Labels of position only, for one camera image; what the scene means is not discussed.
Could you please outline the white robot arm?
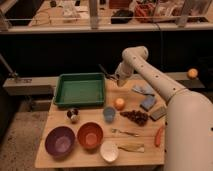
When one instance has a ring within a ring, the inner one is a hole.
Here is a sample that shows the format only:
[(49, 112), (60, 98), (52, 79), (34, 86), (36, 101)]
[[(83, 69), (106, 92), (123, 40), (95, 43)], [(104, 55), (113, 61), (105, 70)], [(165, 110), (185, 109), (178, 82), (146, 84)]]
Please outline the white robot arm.
[(164, 171), (213, 171), (213, 103), (150, 65), (144, 46), (126, 48), (115, 71), (123, 86), (134, 71), (167, 104)]

